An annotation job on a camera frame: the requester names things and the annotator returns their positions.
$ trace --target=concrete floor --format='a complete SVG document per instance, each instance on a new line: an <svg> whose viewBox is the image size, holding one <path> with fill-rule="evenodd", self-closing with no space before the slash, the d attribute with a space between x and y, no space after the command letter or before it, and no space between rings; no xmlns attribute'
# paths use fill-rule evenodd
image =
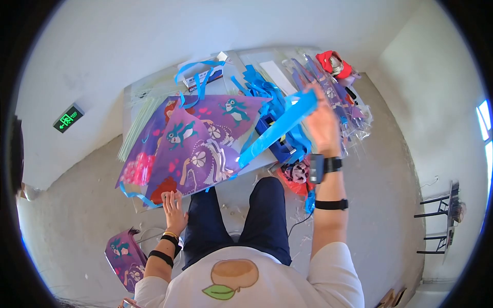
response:
<svg viewBox="0 0 493 308"><path fill-rule="evenodd" d="M401 307L412 296L423 272L424 225L420 190L402 133L373 83L364 74L355 83L371 106L372 134L344 160L350 202L348 246L361 279L366 307L374 307L390 289L406 286ZM132 226L165 228L164 211L136 214L130 199L114 189L122 163L119 136L63 174L33 202L21 199L19 220L26 246L46 284L58 296L115 307L128 296L105 258L107 240ZM255 174L217 186L228 231L243 229ZM288 228L303 218L303 202L286 191ZM289 244L293 266L308 272L312 219L293 229ZM181 266L175 266L173 276Z"/></svg>

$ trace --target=green exit sign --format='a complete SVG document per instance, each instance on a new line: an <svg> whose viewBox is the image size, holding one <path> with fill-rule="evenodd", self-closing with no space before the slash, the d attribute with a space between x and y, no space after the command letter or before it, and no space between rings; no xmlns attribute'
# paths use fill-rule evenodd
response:
<svg viewBox="0 0 493 308"><path fill-rule="evenodd" d="M78 119L84 115L84 112L76 105L72 104L53 124L59 132L64 133Z"/></svg>

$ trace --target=black smartwatch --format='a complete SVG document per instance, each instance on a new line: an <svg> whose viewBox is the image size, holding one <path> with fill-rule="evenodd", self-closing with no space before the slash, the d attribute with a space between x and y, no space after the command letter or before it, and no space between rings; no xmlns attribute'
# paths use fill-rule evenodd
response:
<svg viewBox="0 0 493 308"><path fill-rule="evenodd" d="M311 183L322 183L326 173L340 171L342 159L340 157L325 158L322 154L310 154L310 175Z"/></svg>

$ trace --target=red plastic bag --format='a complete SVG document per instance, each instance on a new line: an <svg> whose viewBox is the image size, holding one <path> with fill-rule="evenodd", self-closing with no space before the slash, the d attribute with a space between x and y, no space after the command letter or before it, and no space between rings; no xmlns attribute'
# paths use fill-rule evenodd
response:
<svg viewBox="0 0 493 308"><path fill-rule="evenodd" d="M297 195L306 197L309 191L315 189L316 185L308 181L310 161L307 158L301 162L283 165L276 172L286 186Z"/></svg>

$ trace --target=white t-shirt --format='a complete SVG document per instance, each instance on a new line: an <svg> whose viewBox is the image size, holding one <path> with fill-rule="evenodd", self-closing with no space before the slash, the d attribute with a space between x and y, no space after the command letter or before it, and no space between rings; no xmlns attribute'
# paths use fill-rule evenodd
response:
<svg viewBox="0 0 493 308"><path fill-rule="evenodd" d="M363 290L348 246L333 242L310 261L305 279L273 256L250 247L215 251L168 285L146 277L135 285L142 308L364 307Z"/></svg>

